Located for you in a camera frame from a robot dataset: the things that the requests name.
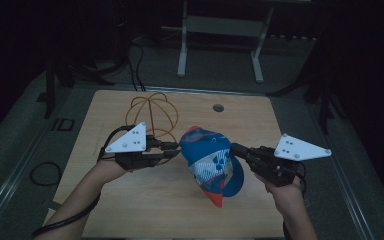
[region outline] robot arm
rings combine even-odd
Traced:
[[[123,130],[128,132],[108,145],[111,138]],[[177,150],[178,147],[179,144],[176,142],[162,142],[155,139],[153,135],[146,135],[146,125],[142,122],[138,125],[122,126],[114,130],[101,148],[98,161],[103,159],[105,153],[114,153],[114,156],[110,157],[110,159],[114,158],[118,165],[126,171],[155,167],[163,159],[168,161],[176,157],[180,152]],[[152,148],[158,148],[161,152],[146,152]]]
[[[283,134],[276,149],[261,146],[247,148],[232,143],[230,153],[244,159],[251,171],[273,183],[277,187],[291,184],[295,176],[304,181],[304,160],[330,156],[329,149]]]
[[[247,148],[232,143],[230,153],[244,159],[252,172],[273,183],[277,187],[291,184],[298,173],[300,162],[274,156],[274,149],[261,146]]]

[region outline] white table leg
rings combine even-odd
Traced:
[[[261,28],[261,33],[258,38],[258,46],[254,51],[251,52],[252,66],[254,68],[255,81],[257,83],[262,83],[264,81],[263,73],[261,71],[260,59],[258,57],[260,56],[261,48],[263,47],[264,40],[267,36],[267,30],[273,16],[273,11],[274,8],[271,7],[269,9],[265,24],[263,24],[263,27]]]
[[[186,57],[188,53],[188,47],[186,45],[186,35],[187,35],[187,6],[188,1],[183,1],[183,20],[182,20],[182,47],[180,49],[180,56],[179,56],[179,65],[177,67],[177,76],[184,77],[186,72]]]

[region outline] gray floor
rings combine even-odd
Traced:
[[[186,76],[178,78],[176,39],[160,46],[147,44],[145,38],[136,42],[143,46],[139,73],[148,90],[253,95],[264,95],[291,84],[314,44],[306,40],[268,39],[260,57],[265,81],[257,84],[249,53],[244,48],[191,42]],[[139,56],[139,48],[133,47],[134,64]],[[29,239],[30,233],[41,225],[56,186],[34,185],[29,173],[47,161],[65,167],[94,92],[104,88],[133,90],[126,70],[106,78],[117,84],[103,87],[79,79],[73,89],[58,87],[57,108],[50,119],[43,119],[45,105],[36,102],[38,94],[45,90],[45,78],[41,75],[8,113],[0,126],[0,239]],[[306,203],[319,238],[384,239],[384,189],[364,147],[352,125],[339,117],[334,108],[334,118],[328,121],[329,135],[323,134],[317,124],[320,106],[305,104],[304,91],[305,87],[271,100],[282,132],[333,150],[331,158],[306,163]],[[52,131],[56,118],[75,120],[74,129]],[[58,177],[50,166],[40,169],[35,176],[48,182]]]

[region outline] dark background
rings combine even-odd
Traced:
[[[0,122],[30,81],[45,70],[52,47],[93,65],[94,58],[114,58],[108,45],[117,46],[118,57],[122,56],[128,48],[122,40],[133,34],[133,25],[155,41],[161,26],[181,25],[182,3],[178,0],[118,1],[128,5],[124,8],[114,6],[113,1],[94,2],[0,0]],[[305,68],[317,72],[322,62],[336,72],[332,91],[384,184],[384,1],[276,4],[279,10],[273,16],[270,34],[318,38],[315,49],[320,51],[309,57]],[[294,14],[300,19],[296,25],[282,23]],[[108,30],[116,28],[114,16],[132,27],[123,29],[119,45],[114,42],[114,31]]]

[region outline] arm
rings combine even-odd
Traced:
[[[304,205],[299,178],[295,177],[290,185],[276,187],[260,176],[256,175],[256,177],[266,185],[267,191],[273,194],[276,208],[282,214],[292,239],[317,239],[316,231]]]
[[[79,182],[62,206],[46,222],[46,225],[65,220],[88,207],[99,195],[105,183],[124,175],[126,171],[114,161],[99,161]],[[80,239],[89,215],[67,226],[43,233],[35,240]]]

